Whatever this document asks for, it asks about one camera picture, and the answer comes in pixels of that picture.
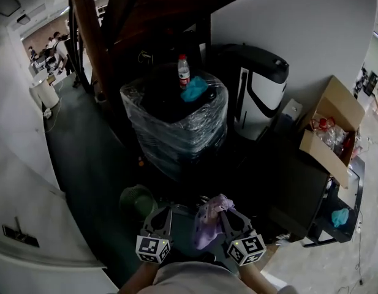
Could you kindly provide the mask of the large open cardboard box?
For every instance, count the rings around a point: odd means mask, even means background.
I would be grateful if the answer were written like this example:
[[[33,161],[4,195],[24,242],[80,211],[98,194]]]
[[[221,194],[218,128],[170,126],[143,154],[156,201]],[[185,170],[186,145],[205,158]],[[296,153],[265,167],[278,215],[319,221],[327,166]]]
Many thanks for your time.
[[[358,100],[332,76],[299,126],[299,150],[311,156],[344,188],[349,186],[348,166],[364,115]]]

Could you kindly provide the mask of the white sink basin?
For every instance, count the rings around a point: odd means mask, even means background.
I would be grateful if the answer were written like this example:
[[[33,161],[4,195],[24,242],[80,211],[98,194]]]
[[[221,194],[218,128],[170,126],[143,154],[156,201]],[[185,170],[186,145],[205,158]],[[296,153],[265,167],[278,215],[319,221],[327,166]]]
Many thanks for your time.
[[[338,198],[343,201],[349,208],[354,209],[357,200],[358,187],[359,187],[359,176],[350,168],[347,170],[348,173],[348,186],[344,188],[339,187]]]

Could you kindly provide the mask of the black washing machine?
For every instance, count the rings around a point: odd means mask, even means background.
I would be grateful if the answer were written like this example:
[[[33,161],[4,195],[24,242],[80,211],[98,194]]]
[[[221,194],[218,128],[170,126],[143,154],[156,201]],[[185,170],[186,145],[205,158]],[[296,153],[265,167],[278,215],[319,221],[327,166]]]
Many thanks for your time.
[[[300,149],[303,133],[272,130],[258,141],[233,132],[214,156],[190,167],[182,182],[165,190],[173,202],[194,206],[200,197],[224,194],[250,218],[253,227],[273,242],[283,233],[303,239],[319,210],[328,172]]]

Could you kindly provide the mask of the person's right forearm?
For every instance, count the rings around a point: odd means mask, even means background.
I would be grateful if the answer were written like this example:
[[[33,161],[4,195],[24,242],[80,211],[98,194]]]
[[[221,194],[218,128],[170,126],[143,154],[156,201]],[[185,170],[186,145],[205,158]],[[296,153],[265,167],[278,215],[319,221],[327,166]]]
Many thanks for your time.
[[[276,287],[262,275],[254,263],[239,266],[238,271],[242,282],[256,294],[277,294]]]

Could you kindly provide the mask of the brown wooden staircase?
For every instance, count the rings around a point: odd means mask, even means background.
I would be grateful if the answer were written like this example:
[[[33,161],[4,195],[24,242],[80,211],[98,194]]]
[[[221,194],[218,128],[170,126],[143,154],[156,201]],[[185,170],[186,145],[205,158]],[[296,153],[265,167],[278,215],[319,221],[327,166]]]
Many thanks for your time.
[[[186,29],[236,0],[109,0],[102,22],[94,0],[70,0],[91,65],[115,113],[124,110],[119,95],[129,68],[128,49],[153,40],[168,29]]]

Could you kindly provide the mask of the black table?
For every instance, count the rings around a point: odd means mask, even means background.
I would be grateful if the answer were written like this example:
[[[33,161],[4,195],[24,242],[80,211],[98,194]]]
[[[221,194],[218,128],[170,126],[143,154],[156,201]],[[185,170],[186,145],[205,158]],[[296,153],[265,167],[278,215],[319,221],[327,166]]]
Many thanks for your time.
[[[319,212],[308,231],[306,238],[310,243],[303,245],[305,248],[324,246],[332,243],[346,243],[353,237],[360,217],[361,200],[363,196],[363,183],[365,177],[365,162],[358,156],[352,159],[348,168],[353,170],[360,178],[357,200],[354,209],[349,208],[338,198],[339,183],[329,179],[325,195],[320,204]],[[331,213],[335,210],[348,208],[349,218],[345,225],[334,228],[331,221]]]

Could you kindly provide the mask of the clear bottle with red label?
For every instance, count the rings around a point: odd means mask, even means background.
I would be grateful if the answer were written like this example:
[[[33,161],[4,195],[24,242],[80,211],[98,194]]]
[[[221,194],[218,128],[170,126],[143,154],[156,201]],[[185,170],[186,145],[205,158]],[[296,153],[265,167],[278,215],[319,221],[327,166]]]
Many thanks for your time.
[[[190,68],[185,54],[180,54],[178,56],[178,77],[180,81],[180,88],[186,90],[190,80]]]

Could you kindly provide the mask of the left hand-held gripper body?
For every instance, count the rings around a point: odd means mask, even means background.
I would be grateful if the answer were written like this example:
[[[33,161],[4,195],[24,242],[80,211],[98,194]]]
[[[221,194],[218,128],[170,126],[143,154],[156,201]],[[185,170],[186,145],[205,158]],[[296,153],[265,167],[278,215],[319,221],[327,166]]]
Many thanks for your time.
[[[137,236],[135,252],[143,262],[161,264],[171,251],[171,229],[141,229]]]

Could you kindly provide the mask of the black and white tower appliance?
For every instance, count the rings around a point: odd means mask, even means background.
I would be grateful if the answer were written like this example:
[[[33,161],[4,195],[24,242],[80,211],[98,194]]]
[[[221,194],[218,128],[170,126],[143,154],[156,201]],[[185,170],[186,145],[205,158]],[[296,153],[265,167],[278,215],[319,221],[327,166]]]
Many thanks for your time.
[[[281,106],[289,64],[262,48],[230,43],[213,47],[212,71],[229,92],[227,124],[257,140]]]

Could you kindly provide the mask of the black metal door latch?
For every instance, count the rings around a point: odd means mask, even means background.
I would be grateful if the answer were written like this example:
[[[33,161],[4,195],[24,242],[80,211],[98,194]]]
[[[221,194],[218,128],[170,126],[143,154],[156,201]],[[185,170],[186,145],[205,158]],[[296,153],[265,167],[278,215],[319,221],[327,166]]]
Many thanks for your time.
[[[9,227],[8,225],[2,225],[2,231],[3,231],[4,236],[12,240],[27,244],[28,246],[39,248],[40,246],[39,246],[39,242],[37,238],[27,233],[24,233],[21,230],[20,221],[18,217],[15,216],[14,219],[15,219],[15,225],[16,225],[15,228]]]

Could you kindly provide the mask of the purple clothes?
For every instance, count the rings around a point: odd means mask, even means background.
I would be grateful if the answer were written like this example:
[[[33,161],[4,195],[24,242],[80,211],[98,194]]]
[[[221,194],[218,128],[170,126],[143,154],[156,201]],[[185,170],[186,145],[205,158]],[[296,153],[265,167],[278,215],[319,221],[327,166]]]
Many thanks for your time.
[[[221,212],[234,208],[234,202],[225,195],[211,198],[199,208],[194,221],[193,244],[197,250],[206,248],[218,235],[223,233]]]

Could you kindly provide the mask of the small white box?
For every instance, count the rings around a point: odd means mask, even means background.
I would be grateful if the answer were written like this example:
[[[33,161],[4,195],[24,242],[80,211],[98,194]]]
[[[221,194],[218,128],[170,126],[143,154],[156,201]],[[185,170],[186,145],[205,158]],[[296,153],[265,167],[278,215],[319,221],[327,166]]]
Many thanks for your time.
[[[302,104],[295,99],[290,99],[281,111],[280,117],[288,123],[295,124],[301,116],[302,109]]]

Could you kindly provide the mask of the dark green laundry basket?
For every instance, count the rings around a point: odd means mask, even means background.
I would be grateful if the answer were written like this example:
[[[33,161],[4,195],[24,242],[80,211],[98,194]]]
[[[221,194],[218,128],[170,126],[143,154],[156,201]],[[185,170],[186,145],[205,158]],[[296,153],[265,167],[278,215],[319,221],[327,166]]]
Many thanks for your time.
[[[158,204],[147,187],[137,184],[122,191],[119,208],[123,218],[144,222],[151,213],[158,209]]]

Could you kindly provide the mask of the white cylindrical bin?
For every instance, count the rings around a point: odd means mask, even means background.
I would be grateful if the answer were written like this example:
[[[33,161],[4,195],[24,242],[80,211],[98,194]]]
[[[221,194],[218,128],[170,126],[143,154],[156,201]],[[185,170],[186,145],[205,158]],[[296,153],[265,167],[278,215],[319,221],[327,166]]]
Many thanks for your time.
[[[29,92],[36,105],[42,110],[42,107],[53,108],[59,102],[59,97],[53,86],[48,81],[48,72],[46,69],[41,70],[33,79],[29,86]]]

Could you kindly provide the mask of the person's white shirt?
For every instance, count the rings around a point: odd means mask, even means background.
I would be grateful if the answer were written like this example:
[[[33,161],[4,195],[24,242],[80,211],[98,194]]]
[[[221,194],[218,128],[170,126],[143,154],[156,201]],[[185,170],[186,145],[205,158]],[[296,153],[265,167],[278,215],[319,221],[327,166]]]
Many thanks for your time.
[[[277,294],[298,294],[286,285]],[[256,294],[228,269],[205,262],[176,262],[159,265],[155,280],[137,294]]]

